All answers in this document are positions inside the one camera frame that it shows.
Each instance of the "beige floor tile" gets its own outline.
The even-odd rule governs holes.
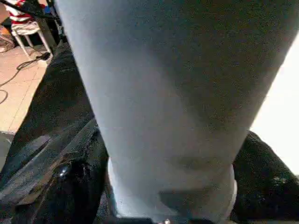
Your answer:
[[[31,82],[31,85],[28,88],[28,91],[27,91],[27,93],[26,93],[17,113],[16,113],[16,116],[15,116],[14,120],[12,121],[11,126],[8,129],[10,132],[14,132],[14,133],[17,132],[20,125],[22,124],[22,122],[27,114],[27,111],[30,106],[33,95],[34,95],[40,81],[41,80],[33,80]]]
[[[38,70],[38,64],[34,63],[32,65],[29,65],[28,67],[22,69],[9,83],[18,83],[18,82],[24,82],[24,81],[31,81],[34,79],[34,76],[36,75],[36,72]],[[5,75],[5,80],[11,79],[15,73],[15,70],[8,70]]]
[[[36,75],[34,76],[34,79],[42,79],[45,74],[46,68],[45,67],[39,67],[36,71]]]
[[[7,91],[7,99],[0,104],[0,130],[8,131],[25,97],[31,81],[7,84],[1,87]]]

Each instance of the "black fabric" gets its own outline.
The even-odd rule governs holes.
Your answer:
[[[298,179],[255,133],[248,133],[234,169],[239,220],[299,220]]]

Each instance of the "leg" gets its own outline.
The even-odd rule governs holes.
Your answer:
[[[28,58],[30,58],[30,56],[29,56],[29,54],[28,54],[28,52],[26,51],[26,49],[25,49],[25,46],[24,46],[24,44],[23,44],[23,42],[22,42],[22,40],[21,40],[21,38],[20,38],[20,36],[17,34],[17,32],[13,32],[13,35],[15,36],[15,39],[17,40],[17,42],[18,42],[18,44],[19,44],[19,46],[22,48],[22,50],[24,51],[24,53],[26,54],[26,56],[28,57]]]
[[[33,44],[32,44],[32,42],[31,42],[29,36],[28,36],[28,35],[24,35],[24,36],[25,36],[25,38],[26,38],[26,40],[27,40],[29,46],[33,48]]]
[[[41,38],[43,44],[45,45],[47,51],[48,51],[50,54],[52,54],[51,49],[50,49],[50,47],[48,46],[48,43],[46,42],[46,40],[45,40],[45,38],[44,38],[44,36],[43,36],[42,31],[41,31],[41,30],[38,30],[37,32],[38,32],[38,34],[39,34],[39,36],[40,36],[40,38]]]

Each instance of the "tiled floor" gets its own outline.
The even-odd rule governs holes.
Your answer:
[[[35,58],[38,54],[35,52],[31,57]],[[19,64],[28,60],[19,47],[0,54],[0,85],[14,76]],[[13,80],[0,87],[0,90],[5,90],[8,94],[7,99],[0,104],[0,131],[15,133],[18,130],[44,72],[45,67],[34,63],[22,69]],[[5,93],[0,91],[0,101],[4,97]]]

